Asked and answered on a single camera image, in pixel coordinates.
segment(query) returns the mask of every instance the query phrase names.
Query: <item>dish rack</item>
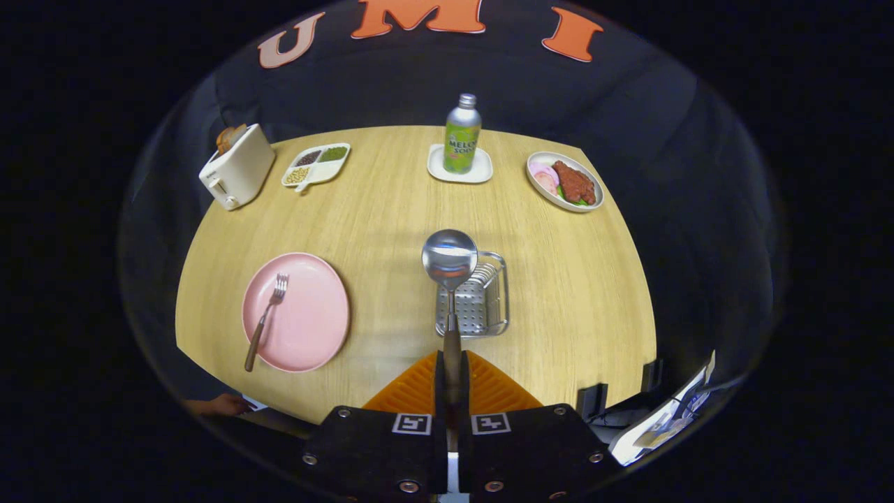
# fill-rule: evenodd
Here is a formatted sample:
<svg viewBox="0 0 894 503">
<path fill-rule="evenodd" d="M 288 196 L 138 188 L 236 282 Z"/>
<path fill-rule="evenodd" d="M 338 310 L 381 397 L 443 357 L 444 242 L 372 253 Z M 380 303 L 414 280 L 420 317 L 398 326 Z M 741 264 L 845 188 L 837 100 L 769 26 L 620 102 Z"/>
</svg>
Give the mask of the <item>dish rack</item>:
<svg viewBox="0 0 894 503">
<path fill-rule="evenodd" d="M 472 277 L 455 295 L 461 338 L 499 336 L 509 327 L 509 278 L 506 261 L 499 254 L 479 251 Z M 447 299 L 447 290 L 439 286 L 434 329 L 440 337 L 447 320 Z"/>
</svg>

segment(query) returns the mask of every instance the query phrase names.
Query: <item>white bowl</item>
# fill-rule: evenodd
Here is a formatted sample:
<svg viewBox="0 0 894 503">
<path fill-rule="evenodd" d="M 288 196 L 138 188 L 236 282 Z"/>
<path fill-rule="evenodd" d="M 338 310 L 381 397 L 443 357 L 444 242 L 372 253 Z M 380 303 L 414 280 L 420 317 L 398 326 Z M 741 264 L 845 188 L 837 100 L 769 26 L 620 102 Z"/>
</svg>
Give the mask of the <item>white bowl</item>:
<svg viewBox="0 0 894 503">
<path fill-rule="evenodd" d="M 552 166 L 556 161 L 561 161 L 568 165 L 568 167 L 578 170 L 579 172 L 583 173 L 584 176 L 589 178 L 590 181 L 593 182 L 593 193 L 596 196 L 596 204 L 590 204 L 587 206 L 578 206 L 577 204 L 571 204 L 570 202 L 562 199 L 560 196 L 552 195 L 534 178 L 534 175 L 531 173 L 531 164 L 543 163 Z M 569 158 L 568 156 L 563 156 L 562 154 L 557 154 L 555 152 L 535 152 L 531 154 L 531 157 L 527 158 L 527 166 L 525 168 L 525 172 L 527 173 L 528 181 L 532 185 L 534 185 L 534 188 L 537 189 L 538 192 L 540 192 L 540 195 L 544 196 L 552 204 L 565 208 L 568 211 L 574 211 L 575 213 L 587 213 L 588 211 L 593 211 L 594 209 L 599 208 L 605 200 L 603 187 L 599 184 L 599 180 L 596 180 L 596 177 L 592 173 L 590 173 L 590 170 L 581 166 L 579 162 L 572 158 Z"/>
</svg>

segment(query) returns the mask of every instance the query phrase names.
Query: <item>person's hand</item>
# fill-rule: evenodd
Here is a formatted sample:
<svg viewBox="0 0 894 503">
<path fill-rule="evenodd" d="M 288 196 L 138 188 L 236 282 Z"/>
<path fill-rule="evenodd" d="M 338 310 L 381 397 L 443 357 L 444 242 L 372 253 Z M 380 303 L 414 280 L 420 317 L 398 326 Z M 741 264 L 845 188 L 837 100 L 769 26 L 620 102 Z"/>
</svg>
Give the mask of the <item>person's hand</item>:
<svg viewBox="0 0 894 503">
<path fill-rule="evenodd" d="M 255 410 L 255 405 L 241 396 L 223 393 L 214 400 L 185 400 L 187 408 L 199 415 L 239 415 Z"/>
<path fill-rule="evenodd" d="M 255 410 L 255 405 L 241 396 L 223 393 L 208 401 L 208 413 L 218 415 L 239 415 Z"/>
</svg>

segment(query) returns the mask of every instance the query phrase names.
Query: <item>beans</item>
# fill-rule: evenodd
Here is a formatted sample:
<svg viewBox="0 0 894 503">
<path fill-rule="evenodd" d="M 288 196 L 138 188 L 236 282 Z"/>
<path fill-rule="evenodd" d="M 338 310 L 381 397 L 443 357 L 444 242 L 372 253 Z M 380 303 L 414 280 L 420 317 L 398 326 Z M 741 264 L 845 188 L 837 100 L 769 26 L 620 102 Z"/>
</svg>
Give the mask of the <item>beans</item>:
<svg viewBox="0 0 894 503">
<path fill-rule="evenodd" d="M 316 158 L 319 157 L 319 155 L 320 155 L 320 150 L 314 150 L 313 152 L 310 152 L 309 154 L 305 155 L 303 158 L 299 159 L 299 161 L 297 163 L 295 163 L 295 166 L 308 165 L 308 164 L 314 162 L 316 160 Z"/>
<path fill-rule="evenodd" d="M 340 158 L 343 158 L 345 154 L 348 153 L 348 149 L 346 147 L 333 147 L 326 151 L 325 154 L 320 158 L 320 162 L 325 161 L 334 161 Z"/>
<path fill-rule="evenodd" d="M 296 169 L 295 171 L 292 171 L 291 173 L 289 173 L 288 176 L 285 177 L 285 182 L 286 183 L 301 183 L 304 181 L 305 178 L 308 177 L 309 171 L 310 171 L 309 167 L 302 167 L 302 168 Z"/>
</svg>

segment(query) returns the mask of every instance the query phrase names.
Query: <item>wooden fork handle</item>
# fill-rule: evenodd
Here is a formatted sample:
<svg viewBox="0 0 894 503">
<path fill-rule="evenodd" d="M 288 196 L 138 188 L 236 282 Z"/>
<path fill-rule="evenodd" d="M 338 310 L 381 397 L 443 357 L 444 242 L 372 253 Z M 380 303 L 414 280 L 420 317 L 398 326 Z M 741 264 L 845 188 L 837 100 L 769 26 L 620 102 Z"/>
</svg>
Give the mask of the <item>wooden fork handle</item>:
<svg viewBox="0 0 894 503">
<path fill-rule="evenodd" d="M 255 368 L 255 355 L 257 355 L 257 344 L 261 342 L 261 332 L 264 331 L 264 322 L 267 319 L 267 311 L 264 311 L 264 316 L 261 317 L 261 321 L 257 323 L 257 327 L 255 327 L 255 333 L 251 336 L 251 345 L 249 346 L 249 354 L 245 357 L 245 371 L 251 372 L 252 369 Z"/>
</svg>

